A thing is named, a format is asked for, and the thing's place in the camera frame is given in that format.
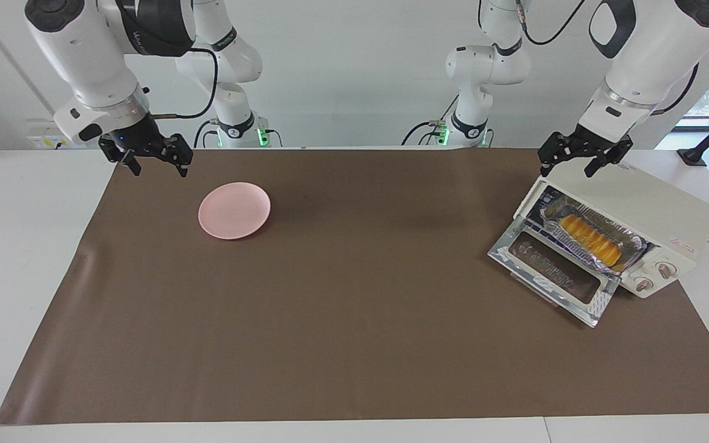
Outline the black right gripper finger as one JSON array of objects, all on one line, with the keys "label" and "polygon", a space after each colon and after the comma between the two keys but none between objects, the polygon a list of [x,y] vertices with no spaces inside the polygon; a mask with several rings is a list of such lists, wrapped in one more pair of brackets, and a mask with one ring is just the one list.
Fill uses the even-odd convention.
[{"label": "black right gripper finger", "polygon": [[134,176],[140,176],[141,165],[136,160],[134,151],[121,151],[121,149],[116,146],[114,140],[110,137],[100,137],[99,148],[102,150],[106,159],[110,163],[120,164],[127,167]]},{"label": "black right gripper finger", "polygon": [[181,177],[188,176],[188,168],[193,160],[193,150],[183,135],[173,134],[167,138],[167,159],[167,162],[177,169]]}]

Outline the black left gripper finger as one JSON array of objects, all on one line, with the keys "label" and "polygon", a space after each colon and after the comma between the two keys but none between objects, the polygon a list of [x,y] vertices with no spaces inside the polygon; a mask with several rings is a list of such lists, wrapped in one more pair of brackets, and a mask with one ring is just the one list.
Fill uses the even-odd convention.
[{"label": "black left gripper finger", "polygon": [[547,177],[555,166],[569,160],[569,137],[553,132],[538,149],[538,158],[541,177]]},{"label": "black left gripper finger", "polygon": [[619,164],[632,147],[633,140],[630,138],[622,138],[609,149],[603,150],[598,148],[591,162],[583,169],[585,176],[591,178],[603,167],[609,164]]}]

